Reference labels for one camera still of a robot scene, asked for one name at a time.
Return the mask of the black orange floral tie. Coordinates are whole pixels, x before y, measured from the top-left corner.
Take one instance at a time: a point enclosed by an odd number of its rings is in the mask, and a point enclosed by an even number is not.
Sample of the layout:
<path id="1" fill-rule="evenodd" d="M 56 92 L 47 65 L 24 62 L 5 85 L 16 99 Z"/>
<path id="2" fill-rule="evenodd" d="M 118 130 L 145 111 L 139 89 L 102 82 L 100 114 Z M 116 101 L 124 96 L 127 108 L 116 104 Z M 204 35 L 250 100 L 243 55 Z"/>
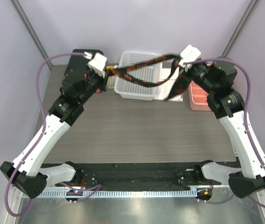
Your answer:
<path id="1" fill-rule="evenodd" d="M 170 73 L 164 80 L 159 80 L 162 74 L 161 63 L 172 59 Z M 159 95 L 159 86 L 170 81 L 179 66 L 179 56 L 167 54 L 155 57 L 146 62 L 130 64 L 125 67 L 108 69 L 109 77 L 116 76 L 114 90 L 122 98 L 153 100 Z"/>

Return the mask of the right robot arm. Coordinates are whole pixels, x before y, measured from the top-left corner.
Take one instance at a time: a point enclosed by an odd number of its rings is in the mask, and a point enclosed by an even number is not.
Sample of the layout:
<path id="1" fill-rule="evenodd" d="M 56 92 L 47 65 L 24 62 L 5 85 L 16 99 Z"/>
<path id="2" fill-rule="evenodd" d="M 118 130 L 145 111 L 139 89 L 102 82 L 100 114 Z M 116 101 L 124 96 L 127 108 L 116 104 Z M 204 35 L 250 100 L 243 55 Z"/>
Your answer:
<path id="1" fill-rule="evenodd" d="M 265 189 L 265 154 L 254 134 L 247 113 L 248 101 L 233 89 L 236 63 L 225 58 L 179 62 L 179 74 L 194 81 L 208 93 L 207 103 L 230 138 L 239 168 L 220 165 L 211 160 L 195 167 L 194 180 L 205 184 L 214 180 L 229 185 L 235 196 L 245 198 Z"/>

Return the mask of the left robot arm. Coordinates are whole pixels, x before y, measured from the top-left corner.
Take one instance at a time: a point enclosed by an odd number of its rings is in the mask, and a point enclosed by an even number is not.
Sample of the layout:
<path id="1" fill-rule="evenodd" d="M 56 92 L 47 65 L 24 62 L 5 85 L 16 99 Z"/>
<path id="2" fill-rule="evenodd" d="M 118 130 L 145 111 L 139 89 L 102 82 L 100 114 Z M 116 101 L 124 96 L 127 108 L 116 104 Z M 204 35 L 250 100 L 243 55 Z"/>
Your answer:
<path id="1" fill-rule="evenodd" d="M 82 182 L 83 171 L 73 162 L 67 161 L 50 168 L 42 168 L 41 165 L 57 141 L 82 114 L 84 103 L 97 89 L 104 90 L 105 84 L 106 79 L 92 70 L 64 78 L 61 94 L 44 116 L 37 134 L 18 157 L 0 166 L 10 184 L 34 199 L 46 187 L 63 182 L 78 186 Z"/>

